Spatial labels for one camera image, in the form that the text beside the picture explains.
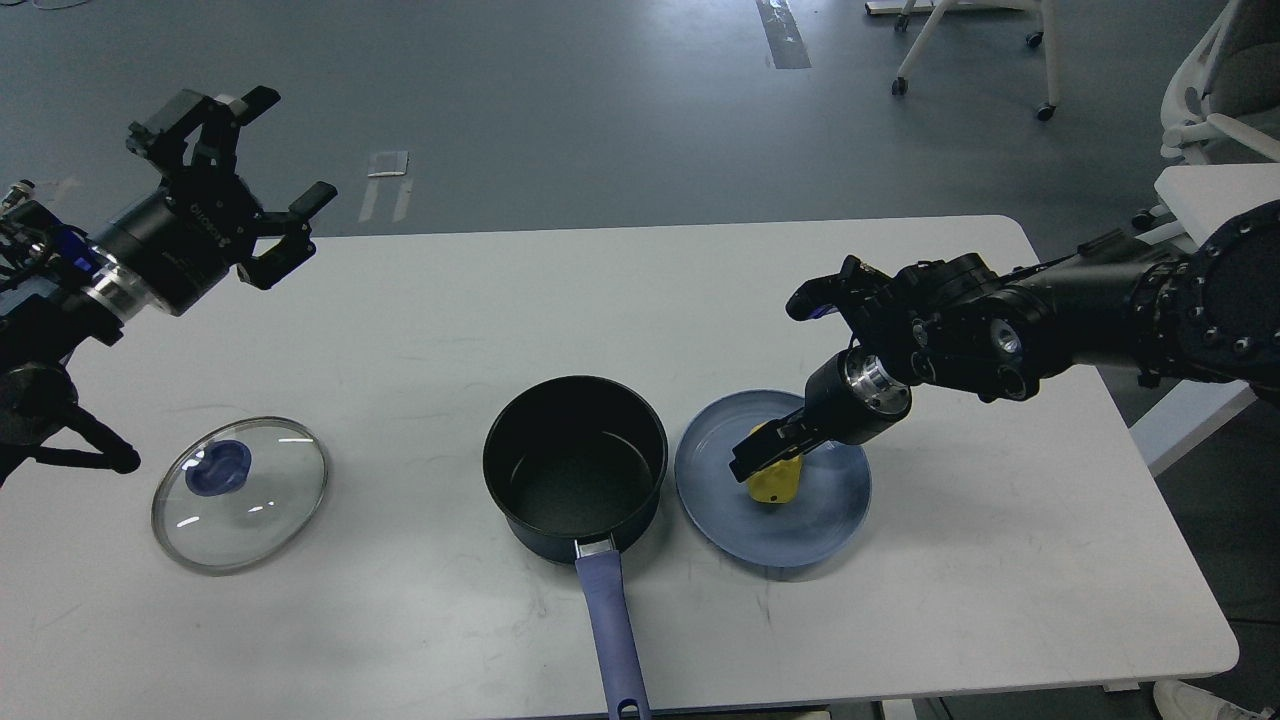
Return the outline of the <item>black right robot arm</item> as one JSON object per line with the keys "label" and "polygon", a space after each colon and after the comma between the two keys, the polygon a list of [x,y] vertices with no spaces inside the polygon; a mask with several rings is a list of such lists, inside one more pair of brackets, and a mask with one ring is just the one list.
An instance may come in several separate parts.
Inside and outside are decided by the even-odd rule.
{"label": "black right robot arm", "polygon": [[915,386],[1034,397],[1075,365],[1162,379],[1247,383],[1277,402],[1277,204],[1228,219],[1196,251],[1121,231],[1005,275],[968,252],[890,275],[847,256],[787,301],[796,322],[836,313],[850,345],[806,382],[803,406],[732,450],[736,480],[824,442],[864,445],[901,421]]}

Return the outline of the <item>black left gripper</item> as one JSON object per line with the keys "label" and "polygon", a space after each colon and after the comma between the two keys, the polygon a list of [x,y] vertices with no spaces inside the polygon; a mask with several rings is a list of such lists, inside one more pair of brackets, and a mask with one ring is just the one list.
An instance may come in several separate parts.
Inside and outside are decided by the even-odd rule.
{"label": "black left gripper", "polygon": [[129,123],[127,149],[160,182],[92,236],[102,264],[90,297],[118,318],[148,305],[182,316],[234,264],[242,282],[270,290],[315,255],[312,219],[337,187],[315,182],[284,211],[262,211],[236,172],[242,128],[280,100],[268,86],[239,97],[183,88],[148,119]]}

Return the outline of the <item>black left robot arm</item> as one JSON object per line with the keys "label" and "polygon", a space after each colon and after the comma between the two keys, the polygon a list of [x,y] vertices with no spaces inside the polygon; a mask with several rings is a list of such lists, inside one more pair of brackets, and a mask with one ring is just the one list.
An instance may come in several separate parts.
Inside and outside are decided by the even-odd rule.
{"label": "black left robot arm", "polygon": [[20,179],[3,195],[1,460],[140,468],[134,447],[79,402],[68,363],[84,342],[111,346],[154,306],[180,316],[230,273],[270,290],[312,258],[312,220],[335,196],[319,181],[269,211],[237,170],[241,131],[279,102],[259,86],[241,96],[182,90],[131,124],[127,147],[160,177],[88,233],[61,220]]}

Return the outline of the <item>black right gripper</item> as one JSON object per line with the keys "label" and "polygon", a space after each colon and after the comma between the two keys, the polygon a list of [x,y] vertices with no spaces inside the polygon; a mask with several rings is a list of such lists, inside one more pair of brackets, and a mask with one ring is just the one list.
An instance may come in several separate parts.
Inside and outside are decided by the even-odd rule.
{"label": "black right gripper", "polygon": [[844,350],[809,375],[803,407],[764,423],[732,447],[728,468],[742,483],[826,442],[864,445],[901,421],[911,406],[910,388],[874,354]]}

